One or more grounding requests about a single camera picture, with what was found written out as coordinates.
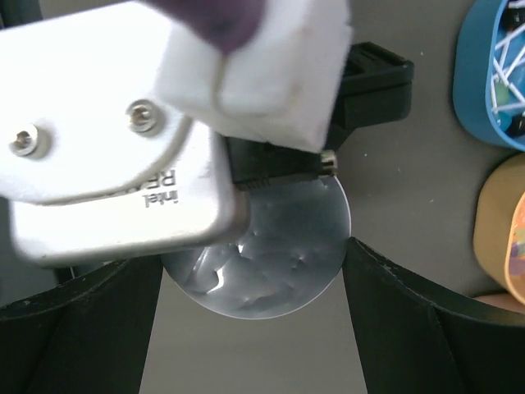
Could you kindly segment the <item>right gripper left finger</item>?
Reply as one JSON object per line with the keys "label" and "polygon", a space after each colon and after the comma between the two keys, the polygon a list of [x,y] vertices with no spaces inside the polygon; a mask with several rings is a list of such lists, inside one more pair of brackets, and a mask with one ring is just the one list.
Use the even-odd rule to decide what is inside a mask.
{"label": "right gripper left finger", "polygon": [[137,393],[163,266],[119,260],[1,308],[3,393]]}

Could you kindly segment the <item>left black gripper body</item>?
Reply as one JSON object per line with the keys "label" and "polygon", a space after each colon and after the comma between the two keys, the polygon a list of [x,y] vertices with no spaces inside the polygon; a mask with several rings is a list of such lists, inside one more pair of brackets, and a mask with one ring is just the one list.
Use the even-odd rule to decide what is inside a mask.
{"label": "left black gripper body", "polygon": [[414,64],[371,42],[350,49],[321,153],[227,139],[233,184],[239,190],[334,176],[336,152],[361,127],[399,121],[411,108]]}

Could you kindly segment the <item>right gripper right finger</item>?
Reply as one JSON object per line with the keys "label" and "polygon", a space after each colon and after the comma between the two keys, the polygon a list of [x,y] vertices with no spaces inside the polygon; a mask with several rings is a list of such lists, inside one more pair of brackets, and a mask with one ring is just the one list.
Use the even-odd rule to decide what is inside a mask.
{"label": "right gripper right finger", "polygon": [[522,393],[524,317],[456,293],[352,237],[342,268],[370,393]]}

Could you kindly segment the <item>clear jar lid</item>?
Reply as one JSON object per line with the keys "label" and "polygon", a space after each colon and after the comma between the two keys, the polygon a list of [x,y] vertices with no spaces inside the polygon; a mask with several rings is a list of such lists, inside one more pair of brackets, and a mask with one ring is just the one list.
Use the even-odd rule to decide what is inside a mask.
{"label": "clear jar lid", "polygon": [[335,176],[252,190],[247,231],[229,244],[161,257],[192,300],[229,318],[278,318],[303,308],[341,270],[351,236],[345,191]]}

